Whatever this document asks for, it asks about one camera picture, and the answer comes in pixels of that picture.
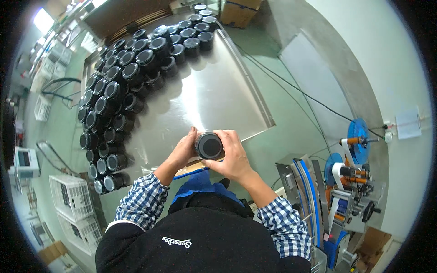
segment right hand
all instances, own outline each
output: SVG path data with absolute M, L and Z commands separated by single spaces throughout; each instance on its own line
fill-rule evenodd
M 237 132 L 234 130 L 216 130 L 214 133 L 222 140 L 225 157 L 222 162 L 202 160 L 205 166 L 239 183 L 255 173 L 250 167 Z

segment electric cable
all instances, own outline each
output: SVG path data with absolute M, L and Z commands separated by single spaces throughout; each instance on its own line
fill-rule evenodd
M 246 55 L 249 55 L 249 53 L 247 53 L 244 49 L 242 49 L 241 46 L 239 46 L 239 45 L 237 45 L 237 44 L 235 44 L 235 45 L 236 45 L 239 49 L 241 49 L 241 51 L 243 51 Z M 340 113 L 338 113 L 338 112 L 332 110 L 331 108 L 329 108 L 329 107 L 326 106 L 325 104 L 321 103 L 321 102 L 318 101 L 317 99 L 315 99 L 315 98 L 313 98 L 312 96 L 308 95 L 307 93 L 303 92 L 303 91 L 300 90 L 298 87 L 294 86 L 294 85 L 291 84 L 289 81 L 287 81 L 287 80 L 284 79 L 283 77 L 279 76 L 277 73 L 275 73 L 275 72 L 273 72 L 272 70 L 270 70 L 270 68 L 266 67 L 265 65 L 263 65 L 262 63 L 260 63 L 260 62 L 259 62 L 258 60 L 256 60 L 255 58 L 253 58 L 253 60 L 251 60 L 251 59 L 249 59 L 249 60 L 252 61 L 252 62 L 254 62 L 254 61 L 257 62 L 259 65 L 261 65 L 262 67 L 264 67 L 265 69 L 267 69 L 268 71 L 270 71 L 271 73 L 273 73 L 274 75 L 276 75 L 278 78 L 280 78 L 281 80 L 285 81 L 287 84 L 289 84 L 289 85 L 291 85 L 292 87 L 294 87 L 297 91 L 301 92 L 301 93 L 302 93 L 303 95 L 305 95 L 306 97 L 308 97 L 308 98 L 312 99 L 313 101 L 317 102 L 318 104 L 322 105 L 323 107 L 325 107 L 325 108 L 328 109 L 329 111 L 333 112 L 334 114 L 336 114 L 336 115 L 338 115 L 338 116 L 340 116 L 340 117 L 342 117 L 342 118 L 344 118 L 344 119 L 347 119 L 348 121 L 354 122 L 352 119 L 350 119 L 350 118 L 348 118 L 348 117 L 346 117 L 346 116 L 344 116 L 344 115 L 342 115 L 342 114 L 340 114 Z M 369 129 L 369 131 L 370 131 L 371 133 L 373 133 L 374 135 L 376 135 L 376 136 L 378 136 L 378 137 L 384 139 L 383 136 L 381 136 L 381 135 L 375 133 L 373 130 Z

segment blue and white plaid sleeve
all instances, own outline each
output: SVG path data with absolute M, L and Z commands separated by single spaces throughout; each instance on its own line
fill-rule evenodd
M 300 256 L 310 261 L 311 235 L 288 200 L 276 197 L 258 209 L 258 218 L 270 232 L 281 258 Z
M 154 173 L 138 178 L 128 195 L 120 200 L 114 222 L 110 223 L 108 228 L 117 223 L 130 222 L 144 231 L 151 229 L 163 211 L 168 189 L 169 187 L 162 185 Z

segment plastic basket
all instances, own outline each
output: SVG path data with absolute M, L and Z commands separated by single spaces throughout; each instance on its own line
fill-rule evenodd
M 51 106 L 52 104 L 48 100 L 46 100 L 46 98 L 38 95 L 34 110 L 35 119 L 38 121 L 47 121 Z
M 96 219 L 88 217 L 74 222 L 59 212 L 56 214 L 67 240 L 86 254 L 93 255 L 102 240 L 102 233 Z
M 68 175 L 49 176 L 55 208 L 69 220 L 77 222 L 94 214 L 85 180 Z

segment metal tabletop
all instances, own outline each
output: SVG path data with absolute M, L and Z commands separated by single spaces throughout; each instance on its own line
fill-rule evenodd
M 187 17 L 166 17 L 146 30 L 150 33 L 159 25 Z M 97 59 L 94 53 L 85 61 L 82 92 Z M 203 52 L 198 60 L 187 58 L 179 70 L 179 76 L 167 79 L 166 86 L 147 99 L 148 109 L 136 116 L 132 137 L 125 142 L 133 160 L 123 171 L 131 182 L 159 166 L 192 125 L 199 131 L 236 130 L 242 141 L 275 125 L 240 53 L 222 28 L 215 31 L 211 52 Z

